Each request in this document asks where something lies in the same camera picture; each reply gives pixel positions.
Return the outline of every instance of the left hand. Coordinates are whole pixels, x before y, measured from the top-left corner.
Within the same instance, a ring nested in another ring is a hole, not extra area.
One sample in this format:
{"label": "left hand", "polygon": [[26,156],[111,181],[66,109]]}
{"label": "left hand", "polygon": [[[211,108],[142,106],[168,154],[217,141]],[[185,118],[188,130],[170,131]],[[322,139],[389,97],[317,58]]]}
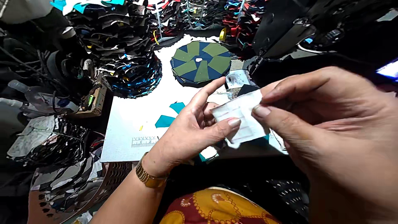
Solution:
{"label": "left hand", "polygon": [[207,103],[207,98],[224,83],[225,77],[213,80],[181,110],[166,133],[142,160],[142,167],[148,174],[164,176],[173,167],[195,157],[208,146],[239,129],[239,118],[228,118],[216,123],[209,111],[218,105]]}

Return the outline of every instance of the teal fabric scrap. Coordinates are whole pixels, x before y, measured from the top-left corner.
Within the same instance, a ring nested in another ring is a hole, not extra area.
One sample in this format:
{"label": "teal fabric scrap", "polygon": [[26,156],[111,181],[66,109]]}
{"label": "teal fabric scrap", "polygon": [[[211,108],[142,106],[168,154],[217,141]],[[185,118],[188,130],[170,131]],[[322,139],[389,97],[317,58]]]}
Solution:
{"label": "teal fabric scrap", "polygon": [[[65,0],[55,0],[54,2],[50,2],[50,4],[52,6],[54,6],[55,8],[59,9],[59,10],[63,10],[64,6],[66,5],[66,1]],[[84,9],[86,8],[86,5],[79,5],[76,4],[73,8],[76,9],[79,13],[83,13]]]}
{"label": "teal fabric scrap", "polygon": [[[125,0],[109,0],[109,1],[102,1],[102,3],[111,3],[111,4],[116,4],[116,5],[123,5]],[[50,4],[54,6],[55,8],[59,10],[63,10],[64,6],[66,5],[66,0],[55,0],[54,2],[50,1]],[[83,2],[80,4],[76,4],[73,8],[76,9],[76,11],[83,13],[84,9],[86,8],[86,5]]]}
{"label": "teal fabric scrap", "polygon": [[170,105],[171,109],[173,109],[177,114],[181,112],[181,110],[185,107],[184,103],[173,103]]}
{"label": "teal fabric scrap", "polygon": [[161,115],[158,121],[156,121],[155,127],[156,128],[167,128],[173,123],[175,118]]}

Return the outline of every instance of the hand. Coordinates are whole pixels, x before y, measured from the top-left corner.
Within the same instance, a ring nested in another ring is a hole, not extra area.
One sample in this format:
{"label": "hand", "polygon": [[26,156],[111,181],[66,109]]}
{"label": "hand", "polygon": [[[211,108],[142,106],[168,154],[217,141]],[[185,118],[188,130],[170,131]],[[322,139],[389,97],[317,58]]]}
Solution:
{"label": "hand", "polygon": [[310,179],[310,222],[397,222],[396,98],[335,67],[261,92],[253,116],[285,140]]}
{"label": "hand", "polygon": [[228,118],[216,123],[209,110],[218,105],[206,103],[207,98],[224,83],[225,77],[213,80],[181,110],[166,133],[142,160],[142,166],[148,174],[163,176],[181,162],[195,157],[203,149],[239,129],[239,118]]}

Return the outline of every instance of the wrist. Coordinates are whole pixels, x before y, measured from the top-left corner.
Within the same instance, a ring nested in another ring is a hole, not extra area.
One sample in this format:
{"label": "wrist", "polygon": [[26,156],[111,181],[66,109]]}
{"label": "wrist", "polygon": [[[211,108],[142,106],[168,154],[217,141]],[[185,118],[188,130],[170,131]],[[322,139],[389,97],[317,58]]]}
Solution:
{"label": "wrist", "polygon": [[149,175],[154,177],[167,176],[174,167],[169,162],[162,159],[162,156],[156,148],[152,148],[145,155],[141,165]]}

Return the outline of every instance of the plastic bottle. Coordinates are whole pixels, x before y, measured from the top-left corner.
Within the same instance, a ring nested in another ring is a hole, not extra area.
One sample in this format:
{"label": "plastic bottle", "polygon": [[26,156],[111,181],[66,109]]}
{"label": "plastic bottle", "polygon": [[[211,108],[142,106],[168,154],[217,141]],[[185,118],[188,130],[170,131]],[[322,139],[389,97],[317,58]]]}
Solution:
{"label": "plastic bottle", "polygon": [[[53,114],[54,109],[53,109],[53,95],[44,93],[45,90],[40,87],[40,86],[27,86],[23,83],[21,83],[18,80],[12,80],[8,83],[8,86],[16,89],[20,92],[23,92],[25,94],[26,99],[28,100],[29,103],[31,103],[33,106],[38,111]],[[76,112],[79,107],[76,106],[73,102],[69,101],[67,104],[65,103],[65,100],[60,101],[57,97],[54,99],[54,103],[56,108],[65,108],[63,112],[66,111],[67,108],[72,110],[73,112]]]}

